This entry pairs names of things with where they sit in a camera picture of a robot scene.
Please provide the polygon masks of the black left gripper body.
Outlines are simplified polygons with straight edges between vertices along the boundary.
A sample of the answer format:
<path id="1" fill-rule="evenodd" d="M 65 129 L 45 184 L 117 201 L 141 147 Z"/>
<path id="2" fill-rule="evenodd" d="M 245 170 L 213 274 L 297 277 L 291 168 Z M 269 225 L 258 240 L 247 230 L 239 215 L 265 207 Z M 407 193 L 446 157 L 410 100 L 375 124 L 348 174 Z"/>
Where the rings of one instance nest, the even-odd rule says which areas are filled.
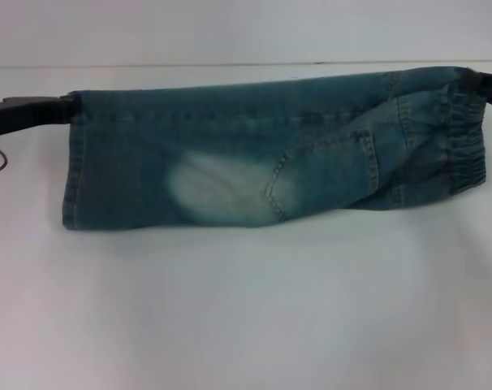
<path id="1" fill-rule="evenodd" d="M 1 130 L 60 124 L 58 97 L 7 97 L 1 102 Z"/>

